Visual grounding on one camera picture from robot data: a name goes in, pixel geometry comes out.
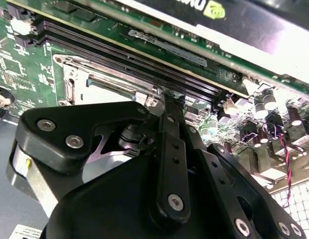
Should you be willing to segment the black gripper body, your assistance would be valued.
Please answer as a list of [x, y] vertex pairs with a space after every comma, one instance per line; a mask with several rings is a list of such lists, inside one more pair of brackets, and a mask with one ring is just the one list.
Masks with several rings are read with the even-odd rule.
[[44, 239], [214, 239], [199, 210], [196, 173], [188, 174], [189, 200], [176, 211], [168, 196], [159, 210], [152, 163], [138, 158], [68, 193], [55, 207]]

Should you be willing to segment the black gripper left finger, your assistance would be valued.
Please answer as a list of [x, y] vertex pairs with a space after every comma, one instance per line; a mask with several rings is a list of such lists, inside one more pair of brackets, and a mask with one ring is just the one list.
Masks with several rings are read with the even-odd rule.
[[176, 98], [163, 98], [160, 116], [129, 101], [38, 108], [20, 117], [9, 160], [48, 218], [68, 193], [138, 158], [152, 163], [159, 210], [167, 212], [165, 196], [174, 210], [183, 209], [189, 193], [182, 122]]

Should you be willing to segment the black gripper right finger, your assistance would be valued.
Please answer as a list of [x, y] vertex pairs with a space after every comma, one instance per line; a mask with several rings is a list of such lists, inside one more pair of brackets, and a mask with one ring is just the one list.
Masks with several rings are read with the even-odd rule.
[[175, 103], [187, 163], [197, 170], [199, 210], [213, 238], [306, 238], [301, 226], [223, 146], [205, 146], [197, 130], [185, 124], [185, 96]]

